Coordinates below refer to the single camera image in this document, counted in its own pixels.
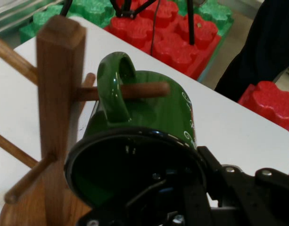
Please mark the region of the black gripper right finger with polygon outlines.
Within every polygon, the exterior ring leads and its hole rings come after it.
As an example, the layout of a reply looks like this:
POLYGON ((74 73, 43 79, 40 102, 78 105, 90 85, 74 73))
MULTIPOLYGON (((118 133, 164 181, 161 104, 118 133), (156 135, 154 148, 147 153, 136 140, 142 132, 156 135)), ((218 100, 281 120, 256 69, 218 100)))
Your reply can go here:
POLYGON ((263 168, 250 176, 221 165, 205 146, 197 151, 204 162, 207 193, 220 207, 234 207, 249 226, 289 226, 289 175, 263 168))

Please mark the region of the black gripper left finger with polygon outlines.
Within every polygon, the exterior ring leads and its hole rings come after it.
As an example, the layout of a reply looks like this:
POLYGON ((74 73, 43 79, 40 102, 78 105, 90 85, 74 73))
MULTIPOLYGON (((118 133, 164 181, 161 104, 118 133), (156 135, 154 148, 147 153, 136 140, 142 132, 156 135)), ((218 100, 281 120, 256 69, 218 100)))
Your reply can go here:
POLYGON ((212 226, 206 177, 198 167, 168 169, 159 181, 128 190, 82 216, 79 226, 212 226))

